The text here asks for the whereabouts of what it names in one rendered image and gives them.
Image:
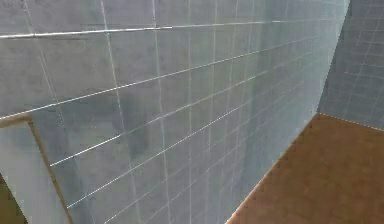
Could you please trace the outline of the pale grey room door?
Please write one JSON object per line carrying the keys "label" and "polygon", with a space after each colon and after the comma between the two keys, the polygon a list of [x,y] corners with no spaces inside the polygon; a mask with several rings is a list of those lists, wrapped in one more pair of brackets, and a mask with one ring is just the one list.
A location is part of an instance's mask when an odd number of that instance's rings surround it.
{"label": "pale grey room door", "polygon": [[73,224],[28,113],[0,118],[0,174],[28,224]]}

